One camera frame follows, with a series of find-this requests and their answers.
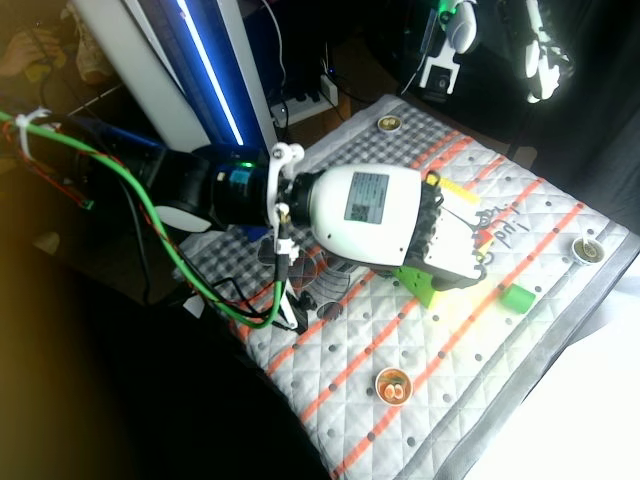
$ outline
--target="label sticker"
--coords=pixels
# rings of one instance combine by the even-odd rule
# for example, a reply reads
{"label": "label sticker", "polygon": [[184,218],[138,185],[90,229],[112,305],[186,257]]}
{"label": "label sticker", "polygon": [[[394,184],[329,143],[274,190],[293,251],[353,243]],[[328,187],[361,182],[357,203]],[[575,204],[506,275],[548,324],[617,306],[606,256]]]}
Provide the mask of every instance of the label sticker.
{"label": "label sticker", "polygon": [[389,175],[354,173],[344,219],[352,222],[382,223],[388,184]]}

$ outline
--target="blue light strip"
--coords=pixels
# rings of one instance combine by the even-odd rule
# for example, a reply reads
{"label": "blue light strip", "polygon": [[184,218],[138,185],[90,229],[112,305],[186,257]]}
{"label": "blue light strip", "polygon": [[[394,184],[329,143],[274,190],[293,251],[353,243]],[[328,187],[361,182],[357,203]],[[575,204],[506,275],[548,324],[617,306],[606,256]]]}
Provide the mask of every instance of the blue light strip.
{"label": "blue light strip", "polygon": [[182,9],[184,21],[187,23],[187,28],[189,29],[189,33],[191,34],[191,39],[193,40],[193,44],[196,46],[196,50],[198,50],[198,54],[200,55],[202,64],[204,65],[204,68],[207,71],[207,75],[209,76],[209,81],[211,81],[211,85],[213,86],[213,89],[216,92],[216,96],[218,97],[218,101],[220,102],[220,106],[222,106],[222,110],[224,111],[225,116],[227,117],[227,121],[229,122],[231,131],[233,131],[233,135],[236,137],[236,142],[238,142],[238,145],[244,145],[244,141],[242,140],[242,135],[240,135],[240,130],[238,130],[236,121],[233,118],[233,114],[231,113],[231,110],[229,109],[229,105],[227,104],[227,99],[224,97],[222,88],[220,88],[218,77],[216,76],[216,73],[213,71],[213,66],[211,65],[211,61],[209,60],[209,55],[207,55],[207,51],[205,50],[204,45],[202,44],[202,40],[200,39],[200,34],[198,33],[198,29],[196,28],[196,24],[193,22],[193,18],[191,17],[191,13],[189,12],[189,7],[187,7],[187,3],[185,2],[185,0],[177,0],[177,2],[178,2],[178,6]]}

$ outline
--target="white quilted fabric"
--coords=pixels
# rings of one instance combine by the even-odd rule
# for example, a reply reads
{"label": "white quilted fabric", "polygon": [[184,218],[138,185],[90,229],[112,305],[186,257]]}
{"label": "white quilted fabric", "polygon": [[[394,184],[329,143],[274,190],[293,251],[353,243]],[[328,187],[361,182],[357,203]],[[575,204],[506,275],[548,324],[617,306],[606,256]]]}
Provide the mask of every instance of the white quilted fabric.
{"label": "white quilted fabric", "polygon": [[[385,113],[403,118],[400,136],[377,131],[376,120]],[[425,132],[446,141],[438,147]],[[536,183],[531,172],[499,160],[495,152],[393,97],[385,97],[312,148],[302,168],[381,159],[412,165],[430,147],[423,166],[435,160],[442,165],[442,176],[460,185],[478,179],[469,188],[482,197],[482,209],[502,219],[496,223],[494,232],[502,233],[491,248],[494,258],[487,279],[472,289],[452,291],[425,309],[394,278],[372,276],[359,267],[349,273],[351,288],[358,293],[343,302],[336,320],[321,321],[312,312],[310,331],[302,337],[277,328],[246,337],[249,354],[289,398],[336,477],[433,478],[598,272],[598,266],[573,266],[573,239],[589,234],[613,252],[628,234],[623,227],[607,227],[607,218],[577,207],[575,199],[549,183]],[[528,189],[526,198],[512,205]],[[554,232],[563,219],[566,225]],[[215,251],[215,243],[207,248]],[[532,262],[526,262],[528,255],[534,255]],[[488,301],[475,321],[466,321],[523,261],[526,266],[514,283],[536,292],[540,305],[535,313],[518,315]],[[462,325],[468,328],[461,331]],[[545,352],[548,358],[555,353]],[[414,380],[423,378],[404,407],[388,407],[373,391],[376,374],[388,366],[402,368]]]}

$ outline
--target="human hand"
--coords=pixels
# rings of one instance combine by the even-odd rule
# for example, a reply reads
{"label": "human hand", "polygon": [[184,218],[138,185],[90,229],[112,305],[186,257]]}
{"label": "human hand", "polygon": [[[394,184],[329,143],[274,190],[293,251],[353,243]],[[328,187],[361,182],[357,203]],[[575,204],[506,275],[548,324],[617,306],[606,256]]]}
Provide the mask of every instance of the human hand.
{"label": "human hand", "polygon": [[[37,37],[42,45],[39,45],[34,37]],[[60,52],[60,42],[46,30],[17,33],[0,59],[0,76],[12,77],[33,62],[45,58],[45,54],[55,57]]]}

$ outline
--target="quilted mat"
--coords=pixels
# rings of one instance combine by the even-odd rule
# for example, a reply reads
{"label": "quilted mat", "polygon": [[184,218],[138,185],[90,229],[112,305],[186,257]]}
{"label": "quilted mat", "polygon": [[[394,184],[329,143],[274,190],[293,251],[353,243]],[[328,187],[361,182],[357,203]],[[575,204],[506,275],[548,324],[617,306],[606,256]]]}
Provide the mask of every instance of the quilted mat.
{"label": "quilted mat", "polygon": [[[393,114],[396,134],[376,127]],[[395,97],[383,97],[307,151],[299,170],[389,163],[439,170],[479,195],[495,241],[487,278],[426,309],[393,277],[327,256],[307,231],[293,285],[317,302],[302,335],[232,325],[247,351],[288,397],[336,478],[462,478],[567,340],[638,253],[621,227],[472,138]],[[597,238],[606,260],[580,267],[578,236]],[[271,242],[238,228],[188,239],[184,248],[211,281],[235,276],[255,306],[270,303]],[[526,314],[501,292],[535,292]],[[400,367],[414,382],[401,407],[384,404],[374,379]]]}

